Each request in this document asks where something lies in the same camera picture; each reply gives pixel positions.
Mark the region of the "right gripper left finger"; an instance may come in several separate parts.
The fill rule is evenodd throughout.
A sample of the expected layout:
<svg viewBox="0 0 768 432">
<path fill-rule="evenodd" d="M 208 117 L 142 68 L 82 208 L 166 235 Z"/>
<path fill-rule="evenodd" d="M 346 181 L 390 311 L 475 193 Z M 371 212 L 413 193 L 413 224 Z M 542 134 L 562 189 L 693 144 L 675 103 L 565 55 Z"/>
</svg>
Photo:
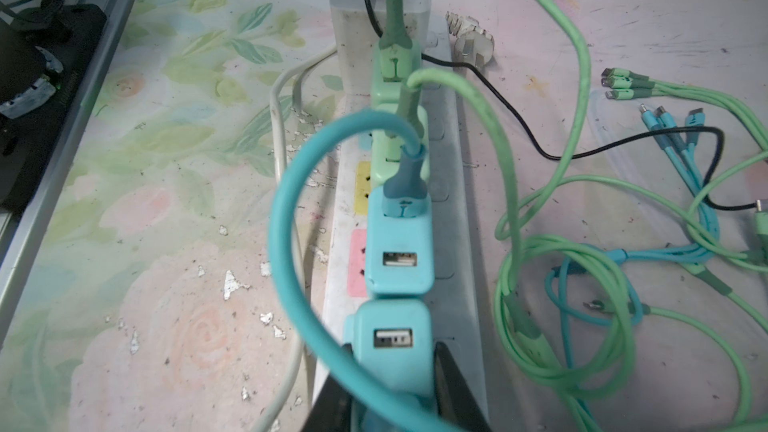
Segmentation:
<svg viewBox="0 0 768 432">
<path fill-rule="evenodd" d="M 300 431 L 350 432 L 353 403 L 353 396 L 329 374 Z"/>
</svg>

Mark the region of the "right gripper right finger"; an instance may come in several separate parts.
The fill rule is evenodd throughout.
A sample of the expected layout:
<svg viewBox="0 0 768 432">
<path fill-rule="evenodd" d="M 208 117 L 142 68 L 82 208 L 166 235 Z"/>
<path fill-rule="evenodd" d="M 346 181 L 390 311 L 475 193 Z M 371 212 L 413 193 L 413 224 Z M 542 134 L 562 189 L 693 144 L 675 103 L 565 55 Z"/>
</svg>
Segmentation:
<svg viewBox="0 0 768 432">
<path fill-rule="evenodd" d="M 435 343 L 434 374 L 440 417 L 466 431 L 491 432 L 449 347 L 443 342 Z"/>
</svg>

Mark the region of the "teal plug adapter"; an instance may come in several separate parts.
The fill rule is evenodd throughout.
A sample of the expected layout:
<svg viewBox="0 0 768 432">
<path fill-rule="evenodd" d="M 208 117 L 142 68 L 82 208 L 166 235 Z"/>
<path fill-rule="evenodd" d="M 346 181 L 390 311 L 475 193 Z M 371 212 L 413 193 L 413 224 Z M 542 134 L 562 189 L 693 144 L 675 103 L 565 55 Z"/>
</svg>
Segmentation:
<svg viewBox="0 0 768 432">
<path fill-rule="evenodd" d="M 364 278 L 370 298 L 420 297 L 435 282 L 432 203 L 415 217 L 404 217 L 407 209 L 394 204 L 394 216 L 385 214 L 389 201 L 384 188 L 371 192 L 365 244 Z"/>
<path fill-rule="evenodd" d="M 419 299 L 372 299 L 345 320 L 355 359 L 390 390 L 435 399 L 431 314 Z"/>
</svg>

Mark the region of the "white power strip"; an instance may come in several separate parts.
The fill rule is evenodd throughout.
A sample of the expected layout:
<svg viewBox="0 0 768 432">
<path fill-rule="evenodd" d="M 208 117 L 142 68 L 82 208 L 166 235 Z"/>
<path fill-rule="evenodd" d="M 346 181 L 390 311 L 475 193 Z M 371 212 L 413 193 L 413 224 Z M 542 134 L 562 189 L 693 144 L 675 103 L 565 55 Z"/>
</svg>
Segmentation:
<svg viewBox="0 0 768 432">
<path fill-rule="evenodd" d="M 343 144 L 322 319 L 390 391 L 459 428 L 485 431 L 458 102 L 448 86 L 422 88 L 429 192 L 420 201 L 385 195 L 399 161 L 378 156 L 383 132 Z"/>
</svg>

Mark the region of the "white charger adapter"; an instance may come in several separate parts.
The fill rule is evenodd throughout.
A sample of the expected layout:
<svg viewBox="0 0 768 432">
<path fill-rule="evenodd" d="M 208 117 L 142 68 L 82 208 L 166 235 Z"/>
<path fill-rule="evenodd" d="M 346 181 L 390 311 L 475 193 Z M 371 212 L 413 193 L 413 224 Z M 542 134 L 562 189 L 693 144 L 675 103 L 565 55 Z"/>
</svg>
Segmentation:
<svg viewBox="0 0 768 432">
<path fill-rule="evenodd" d="M 329 0 L 343 90 L 368 95 L 372 83 L 375 33 L 364 0 Z M 404 0 L 408 34 L 422 47 L 428 44 L 431 0 Z"/>
</svg>

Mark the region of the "green charger adapter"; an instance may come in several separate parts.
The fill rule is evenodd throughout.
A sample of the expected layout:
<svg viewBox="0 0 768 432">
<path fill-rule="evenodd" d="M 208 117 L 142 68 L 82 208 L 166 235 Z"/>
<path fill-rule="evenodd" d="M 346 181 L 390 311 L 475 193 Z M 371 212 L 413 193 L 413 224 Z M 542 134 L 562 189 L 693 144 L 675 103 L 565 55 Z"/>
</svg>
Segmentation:
<svg viewBox="0 0 768 432">
<path fill-rule="evenodd" d="M 401 85 L 412 72 L 421 67 L 421 45 L 414 40 L 410 48 L 400 45 L 374 47 L 371 82 L 371 104 L 374 109 L 383 104 L 396 104 Z"/>
</svg>

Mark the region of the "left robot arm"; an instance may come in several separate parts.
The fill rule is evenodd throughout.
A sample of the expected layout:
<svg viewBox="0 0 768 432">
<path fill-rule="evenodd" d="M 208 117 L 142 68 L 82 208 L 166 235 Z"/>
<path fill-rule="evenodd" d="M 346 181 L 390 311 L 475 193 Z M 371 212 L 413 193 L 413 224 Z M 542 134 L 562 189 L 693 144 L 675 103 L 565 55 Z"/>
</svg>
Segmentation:
<svg viewBox="0 0 768 432">
<path fill-rule="evenodd" d="M 93 4 L 42 0 L 1 23 L 1 208 L 31 201 L 100 42 Z"/>
</svg>

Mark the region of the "white three-pin plug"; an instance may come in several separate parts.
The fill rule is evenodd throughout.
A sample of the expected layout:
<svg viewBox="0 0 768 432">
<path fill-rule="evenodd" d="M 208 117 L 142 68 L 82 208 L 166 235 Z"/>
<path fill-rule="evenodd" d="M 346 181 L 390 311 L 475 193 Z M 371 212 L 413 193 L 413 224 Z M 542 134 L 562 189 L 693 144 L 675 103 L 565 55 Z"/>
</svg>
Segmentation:
<svg viewBox="0 0 768 432">
<path fill-rule="evenodd" d="M 446 21 L 453 37 L 453 58 L 478 69 L 484 68 L 495 52 L 493 35 L 471 16 L 447 12 Z"/>
</svg>

